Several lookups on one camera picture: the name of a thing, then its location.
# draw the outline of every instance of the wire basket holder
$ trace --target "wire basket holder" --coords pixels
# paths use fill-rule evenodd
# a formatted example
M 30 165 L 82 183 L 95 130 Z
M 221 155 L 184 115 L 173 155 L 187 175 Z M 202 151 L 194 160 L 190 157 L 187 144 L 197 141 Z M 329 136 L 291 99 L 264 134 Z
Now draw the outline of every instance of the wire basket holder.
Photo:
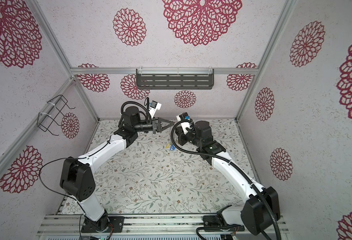
M 63 105 L 60 109 L 58 109 L 56 105 L 59 103 L 60 100 L 64 103 L 64 105 Z M 61 111 L 62 111 L 62 109 L 63 109 L 65 106 L 67 106 L 69 109 L 75 109 L 76 107 L 74 107 L 74 108 L 69 107 L 68 104 L 67 104 L 67 103 L 68 103 L 68 100 L 67 100 L 63 95 L 61 95 L 61 94 L 58 95 L 58 96 L 56 96 L 56 97 L 54 97 L 54 98 L 52 98 L 52 99 L 49 100 L 47 103 L 52 104 L 53 107 L 58 110 L 58 113 L 54 116 L 54 118 L 52 118 L 52 115 L 49 114 L 54 108 L 52 108 L 48 113 L 38 113 L 38 116 L 37 116 L 37 127 L 38 127 L 39 129 L 43 130 L 44 132 L 48 131 L 48 132 L 50 132 L 50 133 L 51 133 L 52 135 L 54 135 L 54 136 L 59 136 L 59 134 L 53 134 L 53 133 L 49 130 L 49 127 L 52 125 L 53 122 L 55 122 L 58 126 L 61 126 L 61 124 L 58 124 L 58 122 L 56 122 L 55 119 L 57 118 L 57 116 L 58 116 L 60 113 L 62 114 L 62 116 L 64 116 L 64 114 L 63 114 Z M 46 116 L 48 116 L 50 119 L 52 119 L 52 122 L 49 124 L 48 127 L 45 127 L 45 126 L 42 124 L 42 122 L 44 121 L 45 118 L 42 118 L 42 120 L 40 121 L 40 116 L 43 116 L 43 115 L 46 115 Z

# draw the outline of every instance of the patterned wall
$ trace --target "patterned wall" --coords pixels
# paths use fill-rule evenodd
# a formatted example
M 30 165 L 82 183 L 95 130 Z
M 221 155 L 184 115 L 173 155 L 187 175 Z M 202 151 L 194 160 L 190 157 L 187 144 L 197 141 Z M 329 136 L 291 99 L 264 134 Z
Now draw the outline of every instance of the patterned wall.
M 284 0 L 48 0 L 41 8 L 73 66 L 258 64 Z
M 246 67 L 260 62 L 284 0 L 40 1 L 73 66 Z M 201 118 L 233 118 L 250 75 L 215 75 L 212 90 L 140 91 L 134 75 L 79 76 L 102 118 L 146 96 L 164 104 L 159 116 L 185 110 Z
M 352 239 L 352 2 L 298 3 L 240 124 L 293 239 Z
M 0 156 L 67 78 L 26 4 L 0 1 Z M 58 208 L 61 196 L 43 188 L 37 173 L 50 160 L 81 154 L 94 126 L 73 86 L 64 95 L 75 109 L 64 108 L 61 126 L 49 128 L 59 136 L 36 131 L 0 177 L 0 239 L 32 239 Z M 55 190 L 60 167 L 42 173 Z
M 0 156 L 67 76 L 23 1 L 0 2 Z
M 64 116 L 57 117 L 61 126 L 52 124 L 49 128 L 58 136 L 36 131 L 0 177 L 0 239 L 10 234 L 15 239 L 32 239 L 44 216 L 54 214 L 60 205 L 62 196 L 44 188 L 38 177 L 39 170 L 49 161 L 79 156 L 94 127 L 75 88 L 69 87 L 64 96 L 68 105 L 75 108 L 64 107 Z M 62 165 L 63 161 L 49 164 L 41 174 L 44 184 L 59 192 L 63 192 L 59 187 Z
M 122 103 L 144 104 L 146 97 L 162 104 L 156 112 L 158 117 L 175 118 L 187 111 L 195 118 L 233 118 L 246 95 L 251 75 L 214 77 L 211 90 L 140 90 L 134 74 L 83 74 L 79 80 L 100 118 L 119 118 Z

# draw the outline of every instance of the black motor joint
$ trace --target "black motor joint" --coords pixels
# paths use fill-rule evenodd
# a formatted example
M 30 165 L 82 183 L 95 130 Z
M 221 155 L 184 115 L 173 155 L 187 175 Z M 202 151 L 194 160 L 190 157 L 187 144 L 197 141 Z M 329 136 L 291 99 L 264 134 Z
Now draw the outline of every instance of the black motor joint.
M 180 115 L 181 118 L 188 117 L 188 113 L 183 113 Z M 192 125 L 192 129 L 184 134 L 183 128 L 177 127 L 175 133 L 178 136 L 179 144 L 183 146 L 185 143 L 190 142 L 197 146 L 197 152 L 218 154 L 220 152 L 226 152 L 226 149 L 213 139 L 212 129 L 207 121 L 198 121 Z M 206 160 L 210 165 L 212 165 L 212 157 L 201 156 L 202 159 Z

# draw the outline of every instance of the floral tabletop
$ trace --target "floral tabletop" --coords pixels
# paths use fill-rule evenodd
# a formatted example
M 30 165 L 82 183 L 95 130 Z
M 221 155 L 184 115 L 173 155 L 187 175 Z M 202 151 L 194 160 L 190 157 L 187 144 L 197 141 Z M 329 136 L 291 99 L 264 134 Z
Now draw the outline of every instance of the floral tabletop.
M 207 120 L 212 135 L 251 177 L 248 157 L 233 119 Z M 90 149 L 117 130 L 117 120 L 101 121 Z M 183 146 L 196 151 L 190 143 Z M 170 144 L 170 131 L 139 133 L 136 141 L 95 173 L 96 196 L 108 213 L 207 213 L 242 199 L 232 185 L 198 155 L 185 154 Z M 72 199 L 61 214 L 80 214 Z

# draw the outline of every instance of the mounting plate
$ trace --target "mounting plate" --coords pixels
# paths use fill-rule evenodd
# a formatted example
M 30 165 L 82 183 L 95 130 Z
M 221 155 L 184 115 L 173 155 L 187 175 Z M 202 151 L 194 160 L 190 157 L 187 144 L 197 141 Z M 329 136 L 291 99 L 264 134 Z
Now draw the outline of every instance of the mounting plate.
M 122 231 L 122 227 L 124 226 L 124 217 L 109 217 L 109 223 L 113 226 L 114 233 L 120 233 Z M 82 225 L 81 232 L 82 233 L 97 233 L 92 229 L 93 225 L 88 222 L 88 219 L 85 218 L 84 224 Z M 111 227 L 108 227 L 104 232 L 110 233 Z
M 141 90 L 163 89 L 212 89 L 214 70 L 212 74 L 141 74 L 136 69 L 136 84 Z

